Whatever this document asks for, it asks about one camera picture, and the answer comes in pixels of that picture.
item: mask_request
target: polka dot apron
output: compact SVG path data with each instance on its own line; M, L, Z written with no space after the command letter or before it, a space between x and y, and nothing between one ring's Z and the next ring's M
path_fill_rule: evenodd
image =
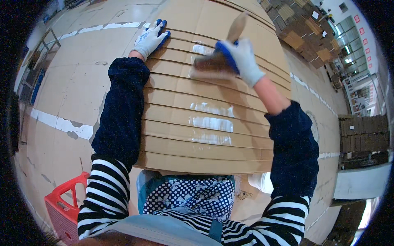
M140 214L155 214L185 206L222 222L230 219L234 192L234 176L162 176L143 185L138 210Z

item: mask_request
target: wooden brush handle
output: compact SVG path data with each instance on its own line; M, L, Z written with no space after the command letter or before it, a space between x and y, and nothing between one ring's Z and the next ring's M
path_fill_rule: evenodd
M243 32L246 25L246 17L248 16L247 12L243 12L238 15L237 18L232 22L229 33L227 35L227 40L231 43L234 43L235 40L240 38L241 33Z

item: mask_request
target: factory floor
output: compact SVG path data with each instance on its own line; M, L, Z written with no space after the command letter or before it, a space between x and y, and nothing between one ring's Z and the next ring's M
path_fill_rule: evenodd
M62 10L47 23L60 38L61 48L46 71L33 108L25 111L21 138L27 145L20 145L15 156L20 187L34 217L44 229L51 227L44 196L82 171L90 172L92 138L84 135L83 129L98 128L104 99L110 89L109 65L115 58L127 56L133 45L130 40L144 22L154 21L161 1L140 2L104 1L89 5L88 1L74 9ZM98 25L120 22L142 24L98 30ZM89 29L67 35L83 28ZM332 88L324 68L313 68L286 45L283 51L292 73L292 99L300 102L302 109L316 122L320 171L306 219L305 237L321 244L340 209L329 206L340 151L337 116L347 114L346 102L342 91L336 93ZM72 128L80 129L80 133L73 134ZM133 184L140 171L134 168L130 174L131 215L137 214ZM232 219L252 224L261 217L270 197L250 186L246 175L237 176L236 180L240 195L235 201ZM83 195L83 189L77 190L79 205ZM70 202L71 195L63 198Z

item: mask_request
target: black and white striped sleeve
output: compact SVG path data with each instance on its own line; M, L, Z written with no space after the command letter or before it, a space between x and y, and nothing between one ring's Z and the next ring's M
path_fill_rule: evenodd
M261 219L251 225L253 235L263 245L299 245L304 237L310 200L308 196L275 197Z
M90 234L128 216L129 173L123 163L99 154L92 155L86 199L78 215L78 235Z

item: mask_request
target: blue rubber-coated glove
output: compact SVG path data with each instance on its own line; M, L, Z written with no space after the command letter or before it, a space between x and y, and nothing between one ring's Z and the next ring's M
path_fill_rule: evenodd
M256 64L252 43L249 39L241 38L235 44L227 40L220 40L215 47L215 51L223 53L227 63L249 87L253 88L257 81L265 75Z
M162 47L170 37L171 33L169 31L162 33L166 24L166 20L162 21L161 19L158 19L155 21L150 28L146 28L145 31L137 38L134 43L135 46L131 51L137 51L144 57L144 61L146 61L147 57Z

